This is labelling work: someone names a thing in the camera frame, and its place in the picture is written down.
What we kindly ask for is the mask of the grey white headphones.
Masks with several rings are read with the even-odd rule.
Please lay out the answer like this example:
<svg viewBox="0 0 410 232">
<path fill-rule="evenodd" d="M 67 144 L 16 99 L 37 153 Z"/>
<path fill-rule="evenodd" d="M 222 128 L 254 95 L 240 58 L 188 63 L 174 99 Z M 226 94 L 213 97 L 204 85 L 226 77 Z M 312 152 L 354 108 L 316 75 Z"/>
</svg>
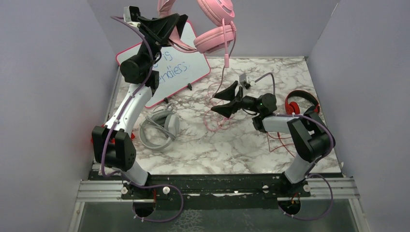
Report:
<svg viewBox="0 0 410 232">
<path fill-rule="evenodd" d="M 164 144 L 154 144 L 146 136 L 145 128 L 153 127 L 165 135 L 167 140 Z M 177 137 L 180 132 L 180 117 L 174 112 L 171 105 L 164 109 L 156 110 L 151 115 L 146 116 L 140 124 L 139 137 L 142 145 L 146 148 L 160 151 L 167 148 Z"/>
</svg>

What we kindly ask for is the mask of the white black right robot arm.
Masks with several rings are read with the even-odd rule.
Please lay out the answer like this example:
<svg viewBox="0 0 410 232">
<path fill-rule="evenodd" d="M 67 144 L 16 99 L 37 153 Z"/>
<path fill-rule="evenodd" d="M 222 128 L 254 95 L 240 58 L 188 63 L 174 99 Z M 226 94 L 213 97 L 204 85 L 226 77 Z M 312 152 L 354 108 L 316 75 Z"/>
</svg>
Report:
<svg viewBox="0 0 410 232">
<path fill-rule="evenodd" d="M 314 111 L 304 114 L 275 114 L 277 99 L 272 93 L 259 97 L 247 96 L 235 81 L 214 98 L 227 101 L 216 105 L 211 110 L 230 118 L 239 110 L 255 113 L 252 118 L 254 128 L 260 132 L 279 132 L 289 134 L 296 149 L 296 156 L 291 165 L 281 174 L 279 191 L 286 197 L 298 191 L 298 184 L 303 182 L 313 167 L 330 154 L 336 142 L 319 115 Z"/>
</svg>

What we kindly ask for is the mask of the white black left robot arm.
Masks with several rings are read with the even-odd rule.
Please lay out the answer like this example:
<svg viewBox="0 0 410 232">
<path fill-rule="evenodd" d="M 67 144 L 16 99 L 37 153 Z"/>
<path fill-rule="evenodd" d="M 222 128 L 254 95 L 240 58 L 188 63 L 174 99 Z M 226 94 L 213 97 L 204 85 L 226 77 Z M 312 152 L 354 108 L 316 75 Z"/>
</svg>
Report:
<svg viewBox="0 0 410 232">
<path fill-rule="evenodd" d="M 159 72 L 154 71 L 153 66 L 160 60 L 161 49 L 169 46 L 174 29 L 184 29 L 187 18 L 185 14 L 152 19 L 142 16 L 133 18 L 139 26 L 130 28 L 141 37 L 142 43 L 136 55 L 119 66 L 124 80 L 130 84 L 129 93 L 114 115 L 102 126 L 94 127 L 91 133 L 94 158 L 100 163 L 103 176 L 108 175 L 105 167 L 112 168 L 113 173 L 120 173 L 134 184 L 134 193 L 142 199 L 150 196 L 152 185 L 147 182 L 149 172 L 136 161 L 132 129 L 159 87 Z"/>
</svg>

